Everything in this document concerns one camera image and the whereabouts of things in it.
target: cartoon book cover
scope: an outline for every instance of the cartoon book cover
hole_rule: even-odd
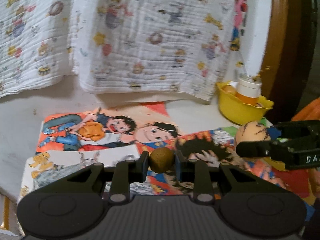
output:
[[[179,135],[164,103],[139,104],[45,118],[37,153],[48,150],[93,151],[153,144]]]

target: decorated egg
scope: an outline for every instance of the decorated egg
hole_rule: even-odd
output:
[[[270,135],[262,123],[253,121],[241,126],[234,139],[234,147],[240,142],[271,140]]]

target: cartoon boy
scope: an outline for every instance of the cartoon boy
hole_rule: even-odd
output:
[[[48,136],[39,147],[50,141],[57,143],[83,146],[101,145],[105,146],[113,142],[129,143],[132,141],[130,132],[134,131],[136,123],[126,116],[106,116],[105,114],[88,114],[78,124],[67,122],[55,129],[44,128],[44,134],[52,134],[66,130],[66,136]]]
[[[155,122],[148,123],[144,127],[138,128],[133,137],[143,144],[154,144],[159,141],[166,141],[178,137],[177,128],[169,123]]]

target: yellow bowl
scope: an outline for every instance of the yellow bowl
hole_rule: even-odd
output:
[[[258,103],[261,103],[264,107],[257,107],[245,104],[236,96],[222,90],[229,82],[216,83],[216,85],[219,89],[219,109],[230,121],[239,125],[251,121],[260,121],[266,112],[272,109],[274,103],[263,96],[259,97]]]

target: golden ball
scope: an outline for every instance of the golden ball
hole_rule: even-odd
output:
[[[149,166],[155,173],[164,173],[174,164],[174,153],[167,147],[157,148],[149,156]]]
[[[267,128],[259,122],[253,121],[241,126],[235,136],[234,146],[240,142],[269,141],[271,140]]]

